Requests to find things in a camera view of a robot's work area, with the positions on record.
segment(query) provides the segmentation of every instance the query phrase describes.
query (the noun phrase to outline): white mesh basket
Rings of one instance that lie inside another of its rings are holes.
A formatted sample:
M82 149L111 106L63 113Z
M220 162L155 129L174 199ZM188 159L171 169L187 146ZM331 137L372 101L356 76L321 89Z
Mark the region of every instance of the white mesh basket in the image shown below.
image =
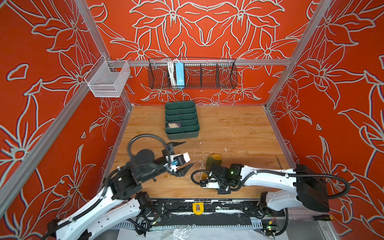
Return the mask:
M85 77L88 87L95 97L119 97L131 73L128 62L124 63L120 72L111 71L108 61L102 56L94 65L94 69Z

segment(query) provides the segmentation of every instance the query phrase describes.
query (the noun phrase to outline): red floral backdrop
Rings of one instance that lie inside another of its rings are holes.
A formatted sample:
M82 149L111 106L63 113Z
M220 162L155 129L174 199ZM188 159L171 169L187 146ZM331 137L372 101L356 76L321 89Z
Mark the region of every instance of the red floral backdrop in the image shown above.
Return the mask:
M289 58L318 0L87 0L114 60L156 57ZM132 68L131 102L159 105L264 104L282 66L240 67L233 90L151 90L148 71Z
M384 238L383 45L382 1L333 1L271 108L297 162L350 182L331 201L341 239Z
M0 3L0 187L100 57L73 0ZM0 239L40 239L91 199L127 108L89 93L0 220Z

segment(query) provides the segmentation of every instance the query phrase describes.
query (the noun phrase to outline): screwdriver handle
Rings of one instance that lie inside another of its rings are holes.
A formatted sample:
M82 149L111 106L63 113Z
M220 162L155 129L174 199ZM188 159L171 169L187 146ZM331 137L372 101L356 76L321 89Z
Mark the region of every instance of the screwdriver handle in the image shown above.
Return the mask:
M323 214L323 215L320 215L320 216L313 216L313 220L315 220L315 221L317 221L317 220L320 220L320 221L332 221L333 217L331 215L328 215L328 214Z

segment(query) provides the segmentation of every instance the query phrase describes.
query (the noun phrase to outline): tape measure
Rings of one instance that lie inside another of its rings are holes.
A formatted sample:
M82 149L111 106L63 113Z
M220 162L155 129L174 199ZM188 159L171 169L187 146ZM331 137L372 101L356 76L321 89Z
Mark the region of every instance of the tape measure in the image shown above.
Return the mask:
M204 203L202 202L195 202L192 204L192 210L194 214L196 215L202 215L204 212Z

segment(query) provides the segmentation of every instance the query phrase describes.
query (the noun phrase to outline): robotic arm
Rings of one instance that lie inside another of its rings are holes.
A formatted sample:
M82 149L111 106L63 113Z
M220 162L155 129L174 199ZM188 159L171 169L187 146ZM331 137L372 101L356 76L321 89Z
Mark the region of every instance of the robotic arm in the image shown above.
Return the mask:
M209 177L197 182L194 175L198 172L206 172ZM328 196L325 177L341 181L345 189ZM210 171L193 172L191 180L203 188L217 189L218 194L230 194L243 186L252 185L282 189L278 192L263 192L260 196L259 208L274 211L305 206L313 211L329 212L328 199L341 197L350 190L348 181L330 174L316 174L301 164L298 164L296 169L286 170L259 169L242 164L231 164L228 169L212 164Z
M164 145L163 156L155 159L149 149L140 150L136 155L131 152L134 141L142 137L152 137ZM165 172L176 177L184 176L194 165L189 164L188 153L175 154L173 148L185 142L165 143L163 139L151 134L134 137L128 144L130 161L124 167L113 170L104 188L87 204L65 219L54 219L48 224L48 236L58 240L91 240L120 222L138 216L142 211L150 210L151 198L147 192L140 192L141 184Z

